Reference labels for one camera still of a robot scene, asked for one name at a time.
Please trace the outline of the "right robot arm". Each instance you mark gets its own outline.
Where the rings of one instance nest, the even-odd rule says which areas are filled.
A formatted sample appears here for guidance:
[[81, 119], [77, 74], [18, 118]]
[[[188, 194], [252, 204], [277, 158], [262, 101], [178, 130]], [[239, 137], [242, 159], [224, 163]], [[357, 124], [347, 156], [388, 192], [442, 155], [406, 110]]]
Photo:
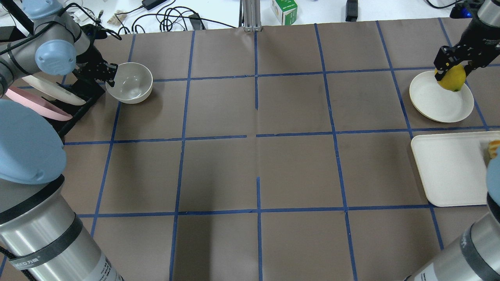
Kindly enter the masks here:
[[[411, 102], [428, 119], [468, 117], [466, 77], [499, 56], [499, 1], [466, 0], [472, 19], [455, 46], [442, 46], [435, 69], [410, 84]], [[499, 280], [499, 132], [419, 135], [411, 141], [427, 199], [435, 206], [486, 204], [487, 213], [407, 281]]]

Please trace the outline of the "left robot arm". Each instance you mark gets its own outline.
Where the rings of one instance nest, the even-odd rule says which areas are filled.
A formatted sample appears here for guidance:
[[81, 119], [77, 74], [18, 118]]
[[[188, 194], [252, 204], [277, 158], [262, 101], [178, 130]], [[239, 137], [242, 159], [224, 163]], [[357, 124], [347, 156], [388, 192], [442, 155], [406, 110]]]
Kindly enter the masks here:
[[[38, 72], [113, 87], [110, 64], [57, 0], [24, 0], [34, 35], [1, 47], [1, 93]], [[122, 281], [61, 195], [64, 144], [36, 111], [1, 100], [1, 253], [30, 281]]]

